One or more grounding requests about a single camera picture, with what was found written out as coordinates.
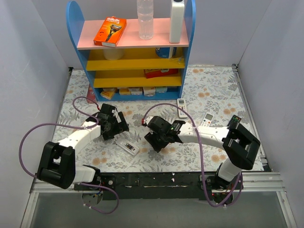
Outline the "white remote control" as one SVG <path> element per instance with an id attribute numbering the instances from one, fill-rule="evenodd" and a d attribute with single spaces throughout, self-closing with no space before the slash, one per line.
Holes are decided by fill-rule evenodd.
<path id="1" fill-rule="evenodd" d="M 117 139 L 115 143 L 132 156 L 137 155 L 139 152 L 139 148 L 137 146 L 133 145 L 131 142 L 123 138 Z"/>

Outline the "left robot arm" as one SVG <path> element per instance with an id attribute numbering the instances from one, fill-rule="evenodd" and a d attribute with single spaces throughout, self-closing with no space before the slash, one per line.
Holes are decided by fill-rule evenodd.
<path id="1" fill-rule="evenodd" d="M 115 106 L 102 104 L 99 111 L 90 115 L 80 129 L 58 142 L 47 142 L 43 148 L 37 179 L 62 189 L 82 183 L 91 189 L 100 187 L 100 170 L 90 165 L 76 165 L 76 155 L 91 141 L 102 137 L 105 141 L 129 131 L 123 112 Z"/>

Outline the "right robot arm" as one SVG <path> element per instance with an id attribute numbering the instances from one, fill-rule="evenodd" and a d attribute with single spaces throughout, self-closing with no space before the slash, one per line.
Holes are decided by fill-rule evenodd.
<path id="1" fill-rule="evenodd" d="M 260 141 L 240 123 L 226 127 L 194 127 L 185 121 L 169 123 L 154 116 L 143 120 L 142 125 L 149 128 L 145 139 L 156 152 L 169 143 L 198 143 L 224 150 L 228 158 L 207 181 L 214 188 L 225 189 L 242 170 L 252 170 L 260 148 Z"/>

